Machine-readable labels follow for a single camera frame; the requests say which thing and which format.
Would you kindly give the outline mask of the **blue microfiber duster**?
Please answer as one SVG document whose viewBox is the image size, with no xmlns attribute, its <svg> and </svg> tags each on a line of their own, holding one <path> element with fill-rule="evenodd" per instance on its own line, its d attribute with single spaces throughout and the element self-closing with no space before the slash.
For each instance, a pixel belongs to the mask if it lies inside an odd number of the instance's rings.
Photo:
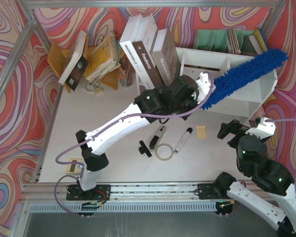
<svg viewBox="0 0 296 237">
<path fill-rule="evenodd" d="M 231 68 L 224 75 L 214 79 L 216 88 L 203 103 L 201 109 L 207 110 L 211 108 L 247 84 L 282 66 L 288 58 L 286 52 L 280 49 L 270 49 L 250 61 Z"/>
</svg>

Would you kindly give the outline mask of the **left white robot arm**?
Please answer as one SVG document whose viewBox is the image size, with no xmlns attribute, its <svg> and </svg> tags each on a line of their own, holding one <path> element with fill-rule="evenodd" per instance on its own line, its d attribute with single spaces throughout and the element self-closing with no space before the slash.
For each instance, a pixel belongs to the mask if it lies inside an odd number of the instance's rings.
<svg viewBox="0 0 296 237">
<path fill-rule="evenodd" d="M 76 133 L 81 144 L 85 168 L 79 180 L 83 191 L 96 187 L 100 170 L 109 161 L 105 151 L 132 131 L 159 120 L 161 116 L 183 114 L 198 105 L 199 87 L 187 75 L 174 79 L 169 86 L 144 90 L 121 114 L 91 131 Z"/>
</svg>

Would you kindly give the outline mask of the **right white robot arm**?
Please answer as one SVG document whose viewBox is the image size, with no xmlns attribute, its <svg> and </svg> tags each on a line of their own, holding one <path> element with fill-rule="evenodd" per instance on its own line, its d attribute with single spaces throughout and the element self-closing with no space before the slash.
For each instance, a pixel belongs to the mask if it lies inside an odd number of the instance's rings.
<svg viewBox="0 0 296 237">
<path fill-rule="evenodd" d="M 221 124 L 217 137 L 234 135 L 228 145 L 236 150 L 239 172 L 277 204 L 271 204 L 226 172 L 213 182 L 214 193 L 240 202 L 266 221 L 278 236 L 296 237 L 296 177 L 283 164 L 269 158 L 265 144 L 275 130 L 274 122 L 265 117 L 259 118 L 252 128 L 234 119 Z"/>
</svg>

